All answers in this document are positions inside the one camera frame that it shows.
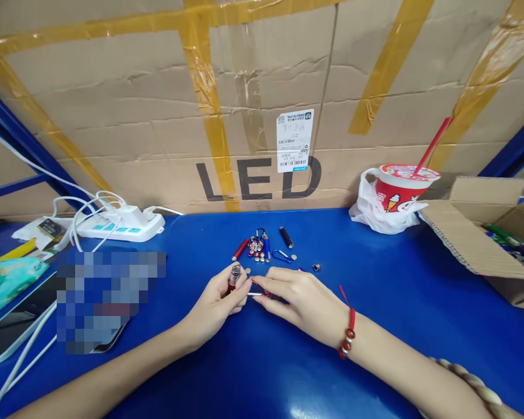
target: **barcode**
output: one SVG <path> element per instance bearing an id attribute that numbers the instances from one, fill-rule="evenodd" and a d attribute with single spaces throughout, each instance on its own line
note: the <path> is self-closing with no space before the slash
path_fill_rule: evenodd
<path id="1" fill-rule="evenodd" d="M 306 160 L 295 160 L 295 161 L 290 161 L 290 162 L 281 162 L 279 166 L 283 167 L 283 166 L 296 166 L 296 165 L 305 165 L 305 164 L 307 164 Z"/>

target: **braided bracelet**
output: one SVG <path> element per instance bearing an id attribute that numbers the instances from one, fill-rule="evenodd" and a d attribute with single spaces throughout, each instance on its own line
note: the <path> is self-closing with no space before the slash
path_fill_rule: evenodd
<path id="1" fill-rule="evenodd" d="M 345 338 L 342 341 L 342 344 L 338 348 L 338 354 L 341 359 L 346 359 L 348 357 L 348 352 L 351 351 L 353 340 L 355 339 L 355 309 L 353 307 L 349 308 L 349 328 L 345 329 Z"/>
<path id="2" fill-rule="evenodd" d="M 501 398 L 493 390 L 485 387 L 485 384 L 483 381 L 481 381 L 481 379 L 479 379 L 479 377 L 470 374 L 463 366 L 451 364 L 446 359 L 437 360 L 433 357 L 429 357 L 429 359 L 443 366 L 448 371 L 453 372 L 458 377 L 467 382 L 470 387 L 476 391 L 477 395 L 480 396 L 481 399 L 485 402 L 489 412 L 491 412 L 495 419 L 514 419 L 514 415 L 512 415 L 507 410 L 507 408 L 503 406 Z M 419 411 L 419 413 L 421 413 L 424 418 L 427 418 L 427 416 L 425 416 L 422 411 Z"/>

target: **smartphone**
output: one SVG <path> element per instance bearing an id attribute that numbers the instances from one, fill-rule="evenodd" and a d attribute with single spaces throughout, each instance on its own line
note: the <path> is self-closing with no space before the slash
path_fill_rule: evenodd
<path id="1" fill-rule="evenodd" d="M 31 336 L 40 319 L 55 304 L 56 291 L 63 290 L 64 287 L 65 281 L 57 278 L 54 273 L 0 319 L 0 363 L 8 359 Z"/>
<path id="2" fill-rule="evenodd" d="M 115 334 L 113 335 L 112 339 L 110 342 L 108 343 L 102 343 L 100 344 L 99 346 L 97 346 L 94 350 L 92 350 L 90 353 L 103 353 L 103 352 L 107 352 L 110 348 L 112 348 L 116 341 L 118 340 L 118 338 L 121 336 L 122 334 L 122 331 L 126 328 L 126 325 L 128 324 L 128 322 L 124 323 L 122 325 L 122 327 L 120 329 L 118 329 Z"/>

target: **red paper cup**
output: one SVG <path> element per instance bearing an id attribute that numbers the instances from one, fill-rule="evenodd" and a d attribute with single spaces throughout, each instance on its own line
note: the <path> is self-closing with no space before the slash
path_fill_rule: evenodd
<path id="1" fill-rule="evenodd" d="M 407 211 L 409 207 L 441 175 L 417 166 L 387 164 L 380 166 L 377 179 L 377 198 L 386 212 Z"/>

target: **hand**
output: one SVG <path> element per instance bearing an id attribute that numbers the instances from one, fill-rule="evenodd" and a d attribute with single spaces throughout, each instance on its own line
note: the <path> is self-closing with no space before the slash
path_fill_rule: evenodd
<path id="1" fill-rule="evenodd" d="M 333 348 L 340 345 L 349 326 L 349 307 L 314 275 L 272 267 L 266 276 L 257 276 L 253 280 L 289 303 L 264 296 L 254 297 L 267 311 L 325 345 Z"/>
<path id="2" fill-rule="evenodd" d="M 252 281 L 247 279 L 246 272 L 242 267 L 235 290 L 228 296 L 225 295 L 233 265 L 235 263 L 210 279 L 190 313 L 179 323 L 179 326 L 186 330 L 187 335 L 190 336 L 192 345 L 196 349 L 205 344 L 221 329 L 227 317 L 240 312 L 246 304 L 246 295 L 250 290 Z"/>

